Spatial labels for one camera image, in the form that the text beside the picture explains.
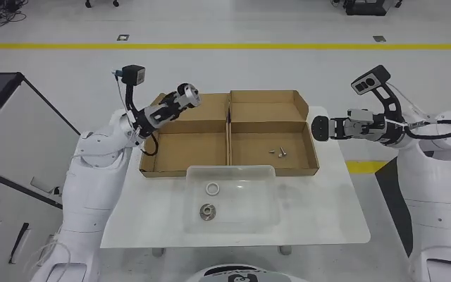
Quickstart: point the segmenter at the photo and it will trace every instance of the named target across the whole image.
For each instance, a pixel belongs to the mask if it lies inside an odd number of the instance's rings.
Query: cardboard tray
[[[201,106],[155,133],[159,153],[143,154],[140,171],[145,177],[186,176],[190,166],[266,164],[277,176],[312,176],[319,163],[305,121],[308,113],[309,106],[294,90],[203,94]],[[144,147],[153,152],[153,140]],[[278,158],[280,147],[287,156]]]

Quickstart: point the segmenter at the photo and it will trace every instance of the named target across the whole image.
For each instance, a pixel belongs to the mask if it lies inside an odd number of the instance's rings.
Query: transparent container
[[[280,221],[275,178],[272,166],[190,166],[183,209],[185,232],[269,232]],[[207,193],[210,183],[218,185],[217,195]],[[214,194],[216,187],[210,186],[209,191]],[[205,204],[216,210],[210,220],[201,217]]]

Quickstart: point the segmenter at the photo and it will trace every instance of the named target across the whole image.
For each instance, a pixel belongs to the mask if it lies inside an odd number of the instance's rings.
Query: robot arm
[[[126,84],[127,112],[116,112],[107,126],[80,136],[64,183],[63,224],[32,281],[99,280],[101,239],[121,195],[132,148],[152,137],[156,150],[145,154],[155,155],[158,142],[153,132],[200,105],[197,89],[184,83],[159,104],[138,111],[133,87],[144,81],[144,72],[141,66],[126,66],[113,73]]]
[[[383,114],[374,114],[366,109],[350,109],[346,118],[317,116],[311,125],[314,138],[318,141],[329,138],[367,139],[398,149],[421,140],[421,146],[429,150],[451,149],[451,142],[446,140],[451,137],[451,132],[445,126],[451,123],[447,119],[451,118],[451,113],[441,113],[435,118],[423,117],[415,109],[412,109],[411,114],[402,113],[400,101],[388,86],[389,79],[389,72],[383,66],[377,66],[351,83],[358,95],[373,92],[383,105]],[[387,96],[384,97],[380,90],[384,90]]]
[[[377,66],[351,84],[359,95],[372,91],[384,106],[383,114],[350,109],[346,118],[317,116],[312,135],[318,141],[357,138],[399,149],[398,183],[414,239],[409,273],[416,282],[449,281],[451,228],[445,222],[451,221],[451,111],[432,116],[412,105],[411,113],[402,114],[388,87],[389,78],[387,70]],[[380,94],[380,88],[388,98]],[[433,156],[426,156],[427,151]]]

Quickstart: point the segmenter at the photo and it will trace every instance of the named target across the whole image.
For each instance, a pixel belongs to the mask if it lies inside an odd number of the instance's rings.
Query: yellow floor line
[[[316,49],[316,50],[451,50],[451,43],[0,43],[0,49]]]
[[[354,174],[375,173],[386,164],[387,161],[346,161],[347,170]]]

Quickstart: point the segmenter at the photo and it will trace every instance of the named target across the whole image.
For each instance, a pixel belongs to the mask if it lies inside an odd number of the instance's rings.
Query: screw
[[[280,147],[280,151],[282,152],[282,156],[286,156],[287,155],[287,153],[285,152],[285,150],[282,147]]]

